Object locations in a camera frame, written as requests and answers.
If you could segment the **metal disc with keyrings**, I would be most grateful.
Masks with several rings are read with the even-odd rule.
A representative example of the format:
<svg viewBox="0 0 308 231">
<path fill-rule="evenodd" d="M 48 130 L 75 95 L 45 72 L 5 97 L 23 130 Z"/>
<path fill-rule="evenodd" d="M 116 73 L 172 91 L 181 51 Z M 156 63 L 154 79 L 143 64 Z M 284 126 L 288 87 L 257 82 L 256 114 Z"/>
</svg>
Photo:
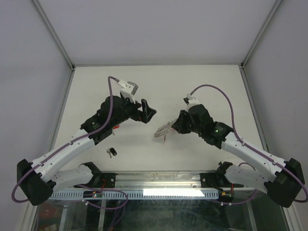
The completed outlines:
<svg viewBox="0 0 308 231">
<path fill-rule="evenodd" d="M 154 137 L 163 139 L 164 135 L 167 135 L 168 133 L 170 133 L 171 131 L 174 130 L 172 125 L 175 121 L 176 121 L 176 119 L 168 121 L 167 123 L 165 123 L 161 127 L 159 127 L 157 129 L 157 131 L 154 133 Z"/>
</svg>

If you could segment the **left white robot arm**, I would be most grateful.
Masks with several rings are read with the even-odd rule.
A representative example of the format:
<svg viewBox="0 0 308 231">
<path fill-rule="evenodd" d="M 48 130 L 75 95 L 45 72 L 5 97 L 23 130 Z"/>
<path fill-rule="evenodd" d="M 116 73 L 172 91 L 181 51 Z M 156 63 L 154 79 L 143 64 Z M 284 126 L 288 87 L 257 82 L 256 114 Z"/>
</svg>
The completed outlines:
<svg viewBox="0 0 308 231">
<path fill-rule="evenodd" d="M 147 101 L 131 102 L 123 96 L 110 96 L 100 109 L 87 119 L 80 129 L 61 147 L 28 162 L 17 164 L 17 183 L 32 205 L 40 205 L 62 189 L 85 185 L 100 185 L 101 171 L 92 162 L 62 171 L 67 163 L 88 149 L 99 144 L 113 133 L 114 127 L 132 119 L 147 124 L 157 111 Z"/>
</svg>

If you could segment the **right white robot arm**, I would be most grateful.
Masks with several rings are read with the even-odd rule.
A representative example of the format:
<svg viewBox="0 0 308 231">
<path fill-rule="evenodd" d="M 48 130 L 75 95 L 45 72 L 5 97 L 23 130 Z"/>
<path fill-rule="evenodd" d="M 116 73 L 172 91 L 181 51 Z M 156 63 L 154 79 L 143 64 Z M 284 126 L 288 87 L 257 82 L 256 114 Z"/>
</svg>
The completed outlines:
<svg viewBox="0 0 308 231">
<path fill-rule="evenodd" d="M 293 158 L 286 161 L 246 143 L 233 128 L 214 121 L 201 104 L 181 110 L 172 127 L 179 134 L 195 133 L 207 144 L 231 153 L 251 166 L 244 168 L 222 163 L 215 174 L 220 186 L 233 183 L 254 188 L 282 207 L 290 207 L 297 201 L 300 191 L 308 191 L 298 161 Z"/>
</svg>

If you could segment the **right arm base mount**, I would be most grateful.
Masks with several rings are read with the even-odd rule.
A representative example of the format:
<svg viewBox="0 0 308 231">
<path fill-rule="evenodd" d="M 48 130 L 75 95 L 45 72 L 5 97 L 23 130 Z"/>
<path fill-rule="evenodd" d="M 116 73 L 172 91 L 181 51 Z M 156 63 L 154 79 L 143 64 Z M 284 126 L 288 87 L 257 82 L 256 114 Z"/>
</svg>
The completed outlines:
<svg viewBox="0 0 308 231">
<path fill-rule="evenodd" d="M 228 187 L 222 176 L 210 172 L 210 173 L 200 173 L 200 183 L 202 188 L 214 188 L 222 191 L 222 188 Z"/>
</svg>

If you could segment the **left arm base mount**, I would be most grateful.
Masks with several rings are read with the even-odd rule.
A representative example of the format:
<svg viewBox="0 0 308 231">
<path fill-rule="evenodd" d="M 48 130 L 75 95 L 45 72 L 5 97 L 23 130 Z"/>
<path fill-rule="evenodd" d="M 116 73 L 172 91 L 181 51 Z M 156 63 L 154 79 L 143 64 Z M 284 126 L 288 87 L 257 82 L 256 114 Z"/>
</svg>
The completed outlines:
<svg viewBox="0 0 308 231">
<path fill-rule="evenodd" d="M 112 189 L 115 188 L 117 174 L 114 172 L 102 172 L 99 181 L 94 188 Z"/>
</svg>

